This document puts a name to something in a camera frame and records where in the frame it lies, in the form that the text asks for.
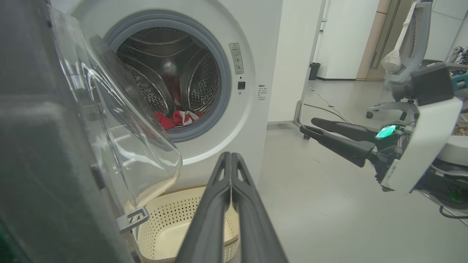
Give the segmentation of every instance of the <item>white washing machine body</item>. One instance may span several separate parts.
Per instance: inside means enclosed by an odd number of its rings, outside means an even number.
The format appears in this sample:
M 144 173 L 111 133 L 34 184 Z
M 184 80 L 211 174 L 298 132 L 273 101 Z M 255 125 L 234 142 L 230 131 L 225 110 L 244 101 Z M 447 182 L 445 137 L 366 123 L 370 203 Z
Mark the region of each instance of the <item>white washing machine body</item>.
M 174 140 L 183 158 L 172 189 L 205 184 L 222 152 L 240 153 L 255 183 L 263 158 L 271 85 L 278 44 L 281 0 L 52 0 L 76 17 L 85 34 L 97 34 L 116 51 L 132 34 L 171 27 L 196 36 L 213 53 L 220 70 L 224 107 L 212 123 L 187 140 Z M 243 72 L 235 67 L 238 44 Z M 245 89 L 238 89 L 245 82 Z

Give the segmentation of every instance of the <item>washing machine door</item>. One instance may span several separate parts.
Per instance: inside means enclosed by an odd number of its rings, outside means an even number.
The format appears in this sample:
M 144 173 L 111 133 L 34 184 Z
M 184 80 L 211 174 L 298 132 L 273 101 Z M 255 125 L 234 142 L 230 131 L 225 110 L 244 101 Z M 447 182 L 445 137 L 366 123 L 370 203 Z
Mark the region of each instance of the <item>washing machine door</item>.
M 145 206 L 180 175 L 182 158 L 127 67 L 99 36 L 49 6 L 63 72 L 120 214 Z

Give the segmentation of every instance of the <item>office chair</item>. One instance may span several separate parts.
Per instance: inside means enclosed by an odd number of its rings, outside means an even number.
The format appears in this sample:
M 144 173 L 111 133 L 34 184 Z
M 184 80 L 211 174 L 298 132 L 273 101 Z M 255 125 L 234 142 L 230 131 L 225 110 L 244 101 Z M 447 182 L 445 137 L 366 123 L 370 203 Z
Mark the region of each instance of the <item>office chair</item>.
M 407 41 L 405 46 L 408 51 L 406 55 L 401 54 L 402 68 L 396 73 L 389 73 L 385 75 L 384 87 L 392 91 L 392 87 L 402 85 L 409 77 L 410 73 L 416 71 L 420 66 L 427 66 L 428 64 L 439 62 L 435 60 L 424 60 L 426 54 L 427 43 L 429 40 L 429 28 L 431 24 L 431 2 L 420 2 L 416 4 L 413 16 L 409 22 L 407 31 Z M 409 98 L 407 102 L 381 102 L 375 106 L 367 109 L 366 117 L 372 118 L 373 111 L 379 110 L 401 110 L 403 111 L 400 120 L 410 123 L 415 120 L 415 113 L 417 114 L 417 107 L 414 100 Z

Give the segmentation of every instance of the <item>black trash bin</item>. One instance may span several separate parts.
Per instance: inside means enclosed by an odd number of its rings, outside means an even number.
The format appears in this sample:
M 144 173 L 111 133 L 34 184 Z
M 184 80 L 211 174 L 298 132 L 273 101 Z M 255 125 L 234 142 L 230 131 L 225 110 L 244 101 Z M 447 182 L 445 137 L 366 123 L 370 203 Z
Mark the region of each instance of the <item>black trash bin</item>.
M 317 73 L 319 72 L 320 63 L 312 63 L 309 67 L 311 67 L 309 80 L 315 80 L 317 78 Z

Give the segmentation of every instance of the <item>robotic arm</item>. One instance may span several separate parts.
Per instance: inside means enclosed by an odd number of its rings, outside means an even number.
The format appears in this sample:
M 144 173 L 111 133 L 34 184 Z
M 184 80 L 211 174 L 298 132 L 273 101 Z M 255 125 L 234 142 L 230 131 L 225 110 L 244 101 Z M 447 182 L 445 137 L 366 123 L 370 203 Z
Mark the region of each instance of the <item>robotic arm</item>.
M 359 167 L 369 160 L 384 191 L 420 191 L 440 205 L 468 214 L 468 138 L 452 136 L 462 101 L 454 96 L 449 67 L 440 63 L 414 72 L 399 90 L 418 101 L 414 124 L 381 130 L 313 118 L 300 131 Z M 347 138 L 336 136 L 335 132 Z

